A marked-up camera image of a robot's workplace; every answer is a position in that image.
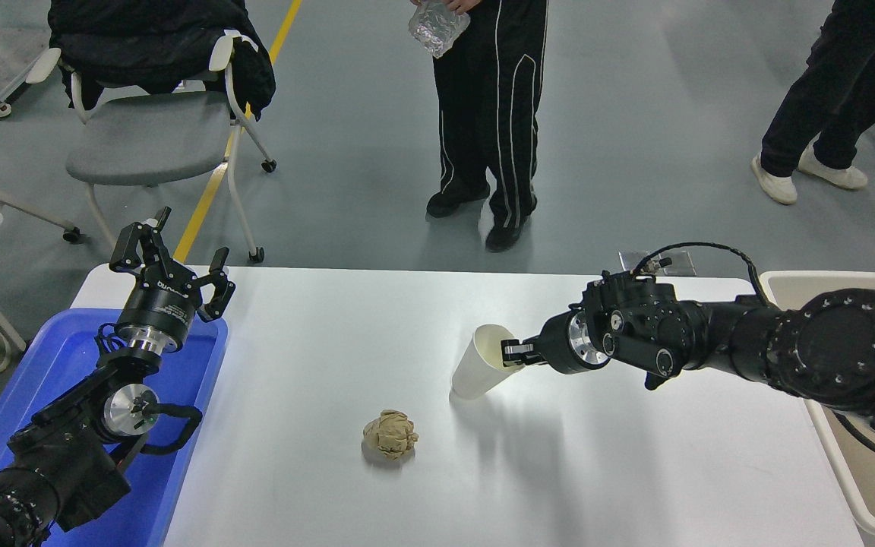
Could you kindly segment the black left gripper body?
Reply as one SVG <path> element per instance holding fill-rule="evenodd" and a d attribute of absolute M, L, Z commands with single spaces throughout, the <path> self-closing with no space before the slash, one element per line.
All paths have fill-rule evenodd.
<path fill-rule="evenodd" d="M 135 284 L 117 321 L 117 336 L 130 340 L 131 330 L 146 327 L 159 331 L 173 343 L 184 343 L 190 332 L 199 298 L 192 299 L 187 285 L 197 277 L 193 273 L 175 273 L 168 280 L 145 280 L 136 274 Z"/>

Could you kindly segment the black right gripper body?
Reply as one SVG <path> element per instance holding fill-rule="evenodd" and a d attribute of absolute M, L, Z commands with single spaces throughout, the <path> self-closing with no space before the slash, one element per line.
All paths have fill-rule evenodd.
<path fill-rule="evenodd" d="M 570 309 L 552 316 L 535 340 L 535 351 L 556 372 L 572 375 L 588 371 L 588 329 L 580 313 Z"/>

